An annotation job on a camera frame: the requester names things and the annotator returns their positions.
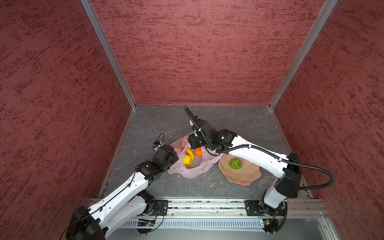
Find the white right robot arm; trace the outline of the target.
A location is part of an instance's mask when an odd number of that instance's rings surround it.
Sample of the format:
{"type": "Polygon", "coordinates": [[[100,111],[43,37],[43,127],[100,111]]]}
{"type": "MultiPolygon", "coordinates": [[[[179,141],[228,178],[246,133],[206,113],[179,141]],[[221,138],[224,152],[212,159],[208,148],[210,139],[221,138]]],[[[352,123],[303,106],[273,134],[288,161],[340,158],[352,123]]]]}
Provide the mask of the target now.
{"type": "Polygon", "coordinates": [[[272,216],[286,199],[298,196],[302,176],[301,168],[296,166],[300,162],[298,156],[271,152],[229,130],[218,132],[205,120],[190,120],[190,124],[194,133],[188,141],[193,149],[205,147],[211,153],[230,154],[258,165],[277,178],[259,202],[261,214],[272,216]]]}

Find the green fake fruit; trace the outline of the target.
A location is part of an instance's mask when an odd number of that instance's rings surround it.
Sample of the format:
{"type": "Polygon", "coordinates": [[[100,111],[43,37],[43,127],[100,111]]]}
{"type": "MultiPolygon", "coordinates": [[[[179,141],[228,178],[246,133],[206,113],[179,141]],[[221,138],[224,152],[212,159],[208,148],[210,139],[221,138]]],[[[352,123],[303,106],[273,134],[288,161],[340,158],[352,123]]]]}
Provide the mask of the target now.
{"type": "Polygon", "coordinates": [[[239,158],[234,158],[229,161],[229,166],[233,170],[239,170],[242,168],[242,161],[239,158]]]}

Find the pink plastic bag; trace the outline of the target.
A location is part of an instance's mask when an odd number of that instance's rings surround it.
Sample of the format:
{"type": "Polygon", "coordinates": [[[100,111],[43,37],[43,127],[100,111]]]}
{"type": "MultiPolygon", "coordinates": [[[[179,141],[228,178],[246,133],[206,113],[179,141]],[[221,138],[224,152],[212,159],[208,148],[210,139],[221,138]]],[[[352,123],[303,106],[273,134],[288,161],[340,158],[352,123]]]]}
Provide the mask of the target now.
{"type": "Polygon", "coordinates": [[[201,157],[198,156],[196,154],[196,150],[193,150],[188,142],[188,137],[192,134],[193,133],[188,133],[182,138],[179,138],[171,143],[171,147],[175,149],[179,160],[169,168],[169,174],[180,174],[187,179],[193,179],[203,173],[206,173],[220,160],[221,155],[214,156],[204,147],[201,148],[201,157]],[[186,156],[189,156],[189,153],[193,153],[194,160],[190,165],[185,165],[184,159],[186,156]]]}

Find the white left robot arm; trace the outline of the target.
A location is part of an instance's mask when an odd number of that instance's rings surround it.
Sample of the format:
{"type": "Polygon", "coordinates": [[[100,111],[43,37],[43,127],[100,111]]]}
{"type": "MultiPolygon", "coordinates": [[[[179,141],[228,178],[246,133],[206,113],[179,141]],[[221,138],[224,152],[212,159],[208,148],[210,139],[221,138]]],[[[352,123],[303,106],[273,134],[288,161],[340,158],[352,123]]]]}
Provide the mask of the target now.
{"type": "Polygon", "coordinates": [[[147,187],[177,161],[172,146],[161,146],[151,161],[138,164],[128,180],[111,194],[88,208],[75,210],[61,236],[67,240],[105,240],[131,218],[150,214],[155,198],[147,187]]]}

